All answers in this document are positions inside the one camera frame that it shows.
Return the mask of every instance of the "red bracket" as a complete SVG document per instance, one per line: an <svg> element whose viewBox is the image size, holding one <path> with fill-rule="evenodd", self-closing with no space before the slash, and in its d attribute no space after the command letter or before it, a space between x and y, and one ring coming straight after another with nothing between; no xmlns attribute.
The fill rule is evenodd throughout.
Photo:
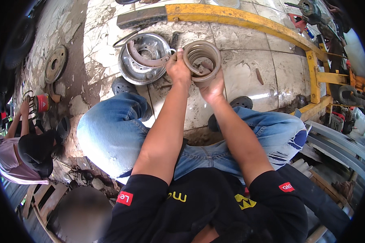
<svg viewBox="0 0 365 243"><path fill-rule="evenodd" d="M288 14L289 17L291 17L291 20L292 20L292 23L295 25L296 28L299 28L300 30L300 34L304 31L304 28L306 27L307 25L307 22L305 22L303 20L303 16L300 16L300 15L296 15L296 14ZM301 18L302 20L300 21L297 21L296 22L296 18L295 17L299 17Z"/></svg>

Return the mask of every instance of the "red logo patch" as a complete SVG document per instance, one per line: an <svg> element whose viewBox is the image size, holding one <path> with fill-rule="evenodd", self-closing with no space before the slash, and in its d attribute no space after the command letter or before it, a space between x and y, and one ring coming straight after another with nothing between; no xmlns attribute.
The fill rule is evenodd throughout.
<svg viewBox="0 0 365 243"><path fill-rule="evenodd" d="M291 186L291 183L289 182L285 182L284 184L282 185L279 185L279 188L283 191L283 192L292 192L295 190L295 188L293 188Z"/></svg>
<svg viewBox="0 0 365 243"><path fill-rule="evenodd" d="M131 205L131 201L133 200L133 194L129 192L120 191L119 195L117 196L117 203L123 203L127 206Z"/></svg>

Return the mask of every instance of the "yellow frame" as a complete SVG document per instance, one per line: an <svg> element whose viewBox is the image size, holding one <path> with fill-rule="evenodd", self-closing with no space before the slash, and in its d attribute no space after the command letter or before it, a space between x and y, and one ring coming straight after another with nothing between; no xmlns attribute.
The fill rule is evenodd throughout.
<svg viewBox="0 0 365 243"><path fill-rule="evenodd" d="M317 113L332 103L329 83L345 84L346 75L329 73L327 54L324 48L316 47L312 42L291 29L270 19L238 9L205 4L169 4L165 5L165 9L168 22L201 21L241 26L279 37L305 50L311 84L311 104L302 109L302 113L306 113L306 115L311 114L308 112L309 110L316 110ZM318 59L324 63L324 73L318 70ZM322 98L320 97L321 82L326 83L327 90L327 96Z"/></svg>

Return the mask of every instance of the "pink shirt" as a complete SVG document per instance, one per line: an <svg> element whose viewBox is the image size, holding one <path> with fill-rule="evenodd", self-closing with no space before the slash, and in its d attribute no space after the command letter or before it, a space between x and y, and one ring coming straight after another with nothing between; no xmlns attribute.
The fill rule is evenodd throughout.
<svg viewBox="0 0 365 243"><path fill-rule="evenodd" d="M25 163L19 165L14 145L19 143L19 138L5 139L0 137L0 174L10 182L17 184L49 184L48 179L41 179L39 174L29 168Z"/></svg>

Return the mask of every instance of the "man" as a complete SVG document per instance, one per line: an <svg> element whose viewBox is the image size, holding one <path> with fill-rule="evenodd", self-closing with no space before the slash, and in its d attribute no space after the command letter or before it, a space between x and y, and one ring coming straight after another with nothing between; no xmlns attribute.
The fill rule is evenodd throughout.
<svg viewBox="0 0 365 243"><path fill-rule="evenodd" d="M35 126L31 132L28 115L29 101L25 100L8 133L4 137L0 136L0 174L17 184L49 184L48 177L53 172L51 154L67 138L70 131L69 119L64 117L56 129L46 132L39 122L39 126Z"/></svg>
<svg viewBox="0 0 365 243"><path fill-rule="evenodd" d="M209 126L220 129L225 140L187 145L179 158L191 85L182 57L179 49L166 65L173 86L151 129L140 120L152 114L146 99L121 79L112 85L115 96L93 106L78 124L84 153L126 184L100 241L303 242L304 205L274 171L301 149L303 122L245 108L247 97L232 108L223 96L220 70L200 92L214 110L210 123L217 126ZM245 187L250 198L244 197Z"/></svg>

